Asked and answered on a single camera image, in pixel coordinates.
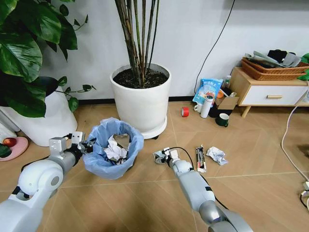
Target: red apple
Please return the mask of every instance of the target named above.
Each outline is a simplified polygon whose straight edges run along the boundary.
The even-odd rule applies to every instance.
[[[15,146],[17,140],[15,138],[6,138],[3,140],[2,144],[8,147]]]

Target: blue package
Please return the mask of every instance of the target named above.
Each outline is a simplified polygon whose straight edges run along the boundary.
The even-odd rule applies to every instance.
[[[222,82],[223,79],[201,79],[201,86],[198,88],[198,91],[192,101],[204,104],[205,98],[208,95],[211,95],[214,99],[216,99]]]
[[[128,134],[130,136],[130,147],[128,151],[128,159],[119,165],[114,165],[107,158],[103,148],[107,147],[108,139],[113,134]],[[97,138],[93,145],[91,154],[83,155],[85,168],[102,178],[118,179],[133,166],[133,162],[138,152],[143,148],[144,137],[142,134],[126,122],[110,117],[100,122],[100,125],[94,126],[88,136],[88,140]]]

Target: baseboard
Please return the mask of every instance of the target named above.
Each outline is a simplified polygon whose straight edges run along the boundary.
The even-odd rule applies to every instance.
[[[169,97],[169,102],[189,102],[192,101],[194,96],[177,96],[177,97]],[[114,98],[108,99],[88,99],[88,100],[79,100],[80,105],[96,105],[96,104],[111,104],[115,103]]]

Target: red tape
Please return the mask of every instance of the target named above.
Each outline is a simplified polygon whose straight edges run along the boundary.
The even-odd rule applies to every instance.
[[[189,116],[189,108],[188,107],[183,107],[182,108],[182,116],[183,117],[188,117]]]

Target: wooden floor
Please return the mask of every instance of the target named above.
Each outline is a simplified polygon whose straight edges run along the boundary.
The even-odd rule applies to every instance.
[[[183,118],[181,107],[190,107]],[[307,232],[309,213],[298,199],[302,177],[280,148],[291,108],[253,107],[245,119],[237,108],[227,128],[202,119],[189,102],[171,102],[168,126],[157,140],[146,140],[136,163],[122,178],[106,180],[84,169],[80,161],[44,209],[42,232],[205,232],[207,226],[187,203],[171,169],[154,163],[152,153],[181,146],[194,163],[195,147],[216,146],[228,164],[207,158],[209,181],[217,198],[240,213],[255,232]],[[75,113],[78,130],[87,134],[108,117],[118,117],[110,105],[87,105]],[[309,111],[298,109],[286,137],[286,150],[309,175]],[[20,157],[0,163],[0,200],[17,184],[20,168],[48,155],[47,147],[30,143]]]

